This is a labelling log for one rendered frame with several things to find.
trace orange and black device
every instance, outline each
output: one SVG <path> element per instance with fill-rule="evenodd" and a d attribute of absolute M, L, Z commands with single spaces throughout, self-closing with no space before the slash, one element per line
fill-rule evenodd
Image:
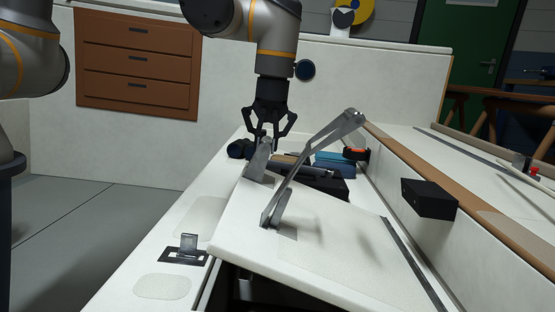
<path fill-rule="evenodd" d="M 354 146 L 345 146 L 343 147 L 342 156 L 349 160 L 355 160 L 357 162 L 366 162 L 367 164 L 370 163 L 370 149 L 364 149 Z"/>

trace white stick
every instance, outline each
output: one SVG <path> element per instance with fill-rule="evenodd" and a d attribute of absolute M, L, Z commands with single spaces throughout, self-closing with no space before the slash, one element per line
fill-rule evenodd
<path fill-rule="evenodd" d="M 514 173 L 519 178 L 521 178 L 524 181 L 530 183 L 533 187 L 539 189 L 540 191 L 546 193 L 547 195 L 549 195 L 553 199 L 555 199 L 555 192 L 554 191 L 546 188 L 545 186 L 543 186 L 539 182 L 536 182 L 536 180 L 530 178 L 527 174 L 524 174 L 524 173 L 520 172 L 517 168 L 515 168 L 515 167 L 511 166 L 510 164 L 506 163 L 504 160 L 501 160 L 500 158 L 497 158 L 495 161 L 497 161 L 498 163 L 503 165 L 503 167 L 507 168 L 509 171 Z"/>

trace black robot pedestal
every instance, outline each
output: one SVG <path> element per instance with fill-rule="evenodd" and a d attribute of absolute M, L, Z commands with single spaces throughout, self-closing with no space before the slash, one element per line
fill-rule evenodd
<path fill-rule="evenodd" d="M 9 309 L 12 260 L 12 177 L 27 167 L 27 157 L 13 152 L 13 161 L 0 165 L 0 311 Z"/>

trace green door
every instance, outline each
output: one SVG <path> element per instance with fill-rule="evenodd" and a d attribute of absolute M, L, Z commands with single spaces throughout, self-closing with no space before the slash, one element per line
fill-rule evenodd
<path fill-rule="evenodd" d="M 462 6 L 445 2 L 426 1 L 418 44 L 453 48 L 455 58 L 449 84 L 493 88 L 519 0 L 499 0 L 497 7 Z M 490 66 L 480 62 L 491 62 L 493 58 L 496 64 L 493 72 L 488 74 Z M 484 109 L 484 97 L 470 94 L 470 99 L 465 102 L 467 133 Z M 445 99 L 439 123 L 443 124 L 454 102 Z M 459 130 L 458 110 L 449 126 Z"/>

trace wooden leg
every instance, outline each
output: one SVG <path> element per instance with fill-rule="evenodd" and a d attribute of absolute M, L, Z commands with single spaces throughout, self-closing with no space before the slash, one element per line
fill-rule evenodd
<path fill-rule="evenodd" d="M 461 132 L 466 133 L 464 102 L 462 102 L 461 105 L 458 106 L 458 123 L 461 125 L 460 127 Z"/>
<path fill-rule="evenodd" d="M 486 118 L 487 118 L 487 108 L 484 109 L 484 111 L 478 118 L 478 121 L 474 124 L 474 127 L 472 127 L 472 130 L 470 131 L 471 136 L 475 137 L 476 134 L 478 134 L 478 131 L 480 130 L 480 127 L 482 127 L 482 125 L 484 124 L 484 121 L 486 121 Z"/>
<path fill-rule="evenodd" d="M 490 107 L 488 112 L 490 124 L 490 143 L 497 145 L 497 121 L 495 114 L 495 107 Z"/>
<path fill-rule="evenodd" d="M 546 155 L 547 150 L 551 147 L 551 144 L 555 141 L 555 125 L 552 125 L 546 136 L 543 138 L 542 142 L 539 144 L 538 149 L 532 156 L 533 159 L 542 160 Z"/>
<path fill-rule="evenodd" d="M 445 122 L 443 123 L 444 126 L 449 127 L 449 124 L 451 123 L 451 119 L 453 119 L 453 116 L 455 115 L 455 112 L 457 111 L 459 103 L 460 103 L 460 101 L 456 100 L 455 103 L 453 104 L 453 107 L 451 107 L 451 110 L 449 111 L 449 115 L 447 115 L 447 118 L 445 119 Z"/>

